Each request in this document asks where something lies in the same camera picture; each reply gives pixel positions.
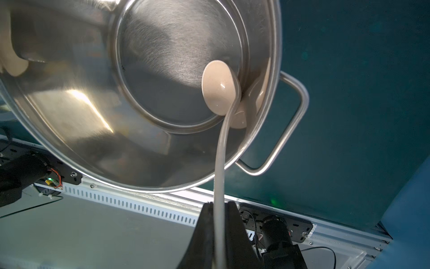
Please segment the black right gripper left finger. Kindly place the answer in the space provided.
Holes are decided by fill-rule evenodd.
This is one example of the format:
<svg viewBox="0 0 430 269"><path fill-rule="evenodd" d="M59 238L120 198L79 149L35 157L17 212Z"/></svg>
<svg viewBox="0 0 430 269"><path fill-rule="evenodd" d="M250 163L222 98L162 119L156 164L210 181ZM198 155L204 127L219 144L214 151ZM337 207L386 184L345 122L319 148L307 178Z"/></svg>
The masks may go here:
<svg viewBox="0 0 430 269"><path fill-rule="evenodd" d="M213 203L205 203L187 250L177 269L211 269L214 258Z"/></svg>

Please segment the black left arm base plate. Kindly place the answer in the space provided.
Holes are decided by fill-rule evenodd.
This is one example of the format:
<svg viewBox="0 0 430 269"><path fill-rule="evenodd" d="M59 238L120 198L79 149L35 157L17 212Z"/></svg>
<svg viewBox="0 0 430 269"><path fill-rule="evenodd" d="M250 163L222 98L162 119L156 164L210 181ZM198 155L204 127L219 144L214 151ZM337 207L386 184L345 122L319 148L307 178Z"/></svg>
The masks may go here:
<svg viewBox="0 0 430 269"><path fill-rule="evenodd" d="M83 177L82 173L66 165L44 147L34 143L13 140L7 149L1 152L1 165L9 163L25 154L43 155L49 165L60 174L63 183L70 183L73 185L81 184Z"/></svg>

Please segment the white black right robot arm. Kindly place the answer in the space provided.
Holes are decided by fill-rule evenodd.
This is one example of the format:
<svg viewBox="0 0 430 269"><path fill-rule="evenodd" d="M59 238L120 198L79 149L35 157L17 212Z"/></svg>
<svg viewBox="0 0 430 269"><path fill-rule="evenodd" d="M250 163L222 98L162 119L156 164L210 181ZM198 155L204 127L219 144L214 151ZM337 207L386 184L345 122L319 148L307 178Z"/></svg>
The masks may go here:
<svg viewBox="0 0 430 269"><path fill-rule="evenodd" d="M245 225L234 202L225 204L226 269L305 269L307 265L298 245L294 245L284 222L263 223L267 251L257 257ZM203 205L197 226L178 269L212 269L215 266L213 203Z"/></svg>

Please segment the beige plastic ladle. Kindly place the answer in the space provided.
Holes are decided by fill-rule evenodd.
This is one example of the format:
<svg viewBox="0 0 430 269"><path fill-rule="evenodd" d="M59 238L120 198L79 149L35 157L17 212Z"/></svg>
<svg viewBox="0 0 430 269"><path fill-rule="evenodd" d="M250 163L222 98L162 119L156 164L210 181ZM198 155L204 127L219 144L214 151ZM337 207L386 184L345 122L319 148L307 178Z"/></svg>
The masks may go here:
<svg viewBox="0 0 430 269"><path fill-rule="evenodd" d="M209 62L202 75L202 94L208 108L223 116L219 133L214 177L213 222L215 235L215 266L227 268L225 231L225 163L228 133L232 118L240 104L241 88L234 71L223 61Z"/></svg>

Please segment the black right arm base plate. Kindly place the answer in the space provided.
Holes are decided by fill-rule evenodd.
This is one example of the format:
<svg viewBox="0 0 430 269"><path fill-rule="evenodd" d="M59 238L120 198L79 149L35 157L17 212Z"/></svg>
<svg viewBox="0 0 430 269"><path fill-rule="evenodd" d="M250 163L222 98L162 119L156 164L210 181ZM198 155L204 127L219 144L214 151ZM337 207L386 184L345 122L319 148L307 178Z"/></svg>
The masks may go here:
<svg viewBox="0 0 430 269"><path fill-rule="evenodd" d="M262 240L263 223L266 220L274 219L275 217L284 222L288 227L293 242L302 243L305 239L313 233L314 225L311 221L295 217L289 214L277 213L273 210L256 207L249 204L240 204L239 213L242 222L245 225L247 236L251 243L255 242L255 233L257 233L259 240Z"/></svg>

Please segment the stainless steel stock pot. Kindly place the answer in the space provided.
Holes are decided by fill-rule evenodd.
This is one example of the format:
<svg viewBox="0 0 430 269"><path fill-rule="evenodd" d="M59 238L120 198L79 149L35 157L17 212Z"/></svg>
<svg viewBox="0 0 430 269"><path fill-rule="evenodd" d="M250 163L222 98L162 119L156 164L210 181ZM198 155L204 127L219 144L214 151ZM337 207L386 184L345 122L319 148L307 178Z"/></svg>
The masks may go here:
<svg viewBox="0 0 430 269"><path fill-rule="evenodd" d="M223 118L201 88L213 60L232 68L244 103L225 167L263 174L309 105L280 69L279 1L1 2L1 98L54 156L116 188L214 177Z"/></svg>

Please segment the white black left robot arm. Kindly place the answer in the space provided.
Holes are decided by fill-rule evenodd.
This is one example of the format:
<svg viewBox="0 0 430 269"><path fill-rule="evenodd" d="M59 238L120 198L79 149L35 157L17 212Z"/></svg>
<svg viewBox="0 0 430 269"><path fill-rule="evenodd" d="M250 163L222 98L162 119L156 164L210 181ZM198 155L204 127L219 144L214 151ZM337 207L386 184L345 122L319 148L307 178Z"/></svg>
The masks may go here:
<svg viewBox="0 0 430 269"><path fill-rule="evenodd" d="M25 154L1 165L1 207L22 197L22 190L48 174L48 160L38 154Z"/></svg>

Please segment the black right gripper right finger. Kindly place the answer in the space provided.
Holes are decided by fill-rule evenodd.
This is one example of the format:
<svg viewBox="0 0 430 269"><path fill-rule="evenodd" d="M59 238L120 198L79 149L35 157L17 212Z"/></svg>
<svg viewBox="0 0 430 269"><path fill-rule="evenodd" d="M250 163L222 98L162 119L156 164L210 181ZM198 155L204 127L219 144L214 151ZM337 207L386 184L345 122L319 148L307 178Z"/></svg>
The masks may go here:
<svg viewBox="0 0 430 269"><path fill-rule="evenodd" d="M225 239L228 269L262 269L234 202L225 203Z"/></svg>

